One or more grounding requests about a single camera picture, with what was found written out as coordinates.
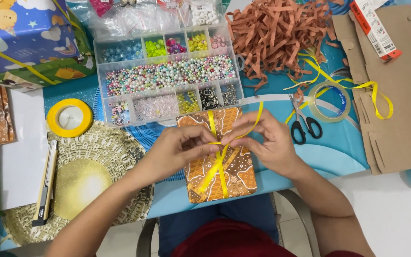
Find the blue jeans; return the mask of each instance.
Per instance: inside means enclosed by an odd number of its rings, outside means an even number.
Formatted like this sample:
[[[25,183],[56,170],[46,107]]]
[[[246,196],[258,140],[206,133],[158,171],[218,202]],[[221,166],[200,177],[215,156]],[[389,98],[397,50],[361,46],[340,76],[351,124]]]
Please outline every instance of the blue jeans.
[[[223,217],[247,222],[266,232],[274,242],[279,242],[270,195],[260,194],[160,217],[158,255],[170,256],[181,242],[202,225]]]

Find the clear tape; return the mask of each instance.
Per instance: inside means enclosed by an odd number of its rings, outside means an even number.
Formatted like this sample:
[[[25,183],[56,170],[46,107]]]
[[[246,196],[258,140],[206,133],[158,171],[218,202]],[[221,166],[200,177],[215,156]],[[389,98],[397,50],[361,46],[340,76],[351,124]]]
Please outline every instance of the clear tape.
[[[317,106],[317,93],[320,90],[323,90],[324,88],[329,87],[330,89],[333,89],[334,92],[336,92],[342,99],[342,106],[339,108],[339,115],[336,117],[329,117],[324,115],[318,108]],[[350,96],[348,93],[345,91],[345,89],[338,83],[331,82],[331,81],[326,81],[322,82],[316,86],[314,86],[309,93],[309,99],[308,99],[308,105],[309,109],[312,112],[313,116],[317,118],[318,120],[321,120],[326,123],[334,123],[334,122],[339,122],[347,117],[347,115],[350,113],[351,109],[351,100]]]

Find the hand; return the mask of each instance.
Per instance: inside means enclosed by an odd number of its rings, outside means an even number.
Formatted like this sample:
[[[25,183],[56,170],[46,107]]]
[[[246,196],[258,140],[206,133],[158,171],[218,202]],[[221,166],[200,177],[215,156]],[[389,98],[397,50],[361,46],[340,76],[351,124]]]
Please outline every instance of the hand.
[[[231,146],[247,147],[268,169],[284,177],[293,178],[296,166],[303,161],[296,155],[288,125],[280,123],[268,110],[263,110],[258,124],[253,129],[263,136],[263,144],[246,136],[234,139],[248,132],[256,122],[257,116],[258,112],[243,114],[232,125],[232,131],[222,138],[221,144],[231,142]]]
[[[168,178],[191,161],[204,159],[220,150],[216,138],[204,126],[165,128],[150,151],[136,165],[144,186]]]

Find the black scissors handle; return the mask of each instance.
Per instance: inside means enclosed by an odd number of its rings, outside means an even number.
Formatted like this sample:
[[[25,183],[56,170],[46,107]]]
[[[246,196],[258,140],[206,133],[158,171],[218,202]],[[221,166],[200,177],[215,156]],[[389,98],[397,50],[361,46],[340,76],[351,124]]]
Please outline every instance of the black scissors handle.
[[[294,131],[298,130],[300,133],[300,136],[302,137],[302,141],[296,140],[296,137],[294,136]],[[298,120],[293,122],[293,125],[291,125],[291,137],[294,140],[294,143],[296,144],[305,144],[305,132],[302,129],[302,126],[300,125],[300,122]]]
[[[323,136],[323,129],[322,129],[321,125],[318,123],[318,121],[316,119],[311,118],[311,117],[307,117],[307,118],[305,118],[305,122],[307,122],[307,124],[306,124],[307,128],[309,129],[309,133],[310,133],[310,135],[312,135],[313,138],[318,139],[321,136]],[[312,123],[315,124],[318,127],[318,130],[320,131],[318,133],[318,135],[315,135],[315,132],[313,131],[313,128],[312,128]]]

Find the scissors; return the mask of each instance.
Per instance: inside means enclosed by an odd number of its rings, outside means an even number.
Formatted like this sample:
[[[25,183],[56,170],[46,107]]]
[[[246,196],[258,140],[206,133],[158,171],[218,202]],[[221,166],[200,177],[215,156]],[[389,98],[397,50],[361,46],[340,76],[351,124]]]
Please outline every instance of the scissors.
[[[294,109],[296,110],[296,120],[294,121],[293,125],[291,125],[291,137],[293,138],[294,142],[295,142],[296,144],[305,144],[305,141],[306,141],[306,140],[305,140],[305,132],[304,132],[304,130],[302,129],[302,126],[300,125],[299,116],[302,116],[302,118],[304,119],[305,125],[306,125],[307,128],[308,128],[308,132],[310,133],[310,135],[312,135],[313,138],[318,139],[318,138],[320,138],[321,136],[323,136],[323,129],[321,128],[321,125],[318,123],[318,121],[317,121],[316,119],[314,119],[314,118],[306,117],[306,116],[302,113],[302,111],[299,109],[299,106],[297,105],[297,102],[296,102],[296,100],[294,99],[294,96],[293,96],[293,95],[290,94],[290,95],[289,95],[289,98],[291,99],[291,102],[293,103]],[[319,131],[320,131],[320,132],[318,133],[318,135],[315,135],[315,132],[313,131],[313,128],[312,128],[312,123],[315,124],[315,125],[318,127],[318,129],[319,129]],[[299,131],[299,133],[300,133],[300,135],[301,135],[301,137],[302,137],[302,141],[301,141],[301,142],[297,141],[296,138],[294,137],[294,131],[295,131],[296,129]]]

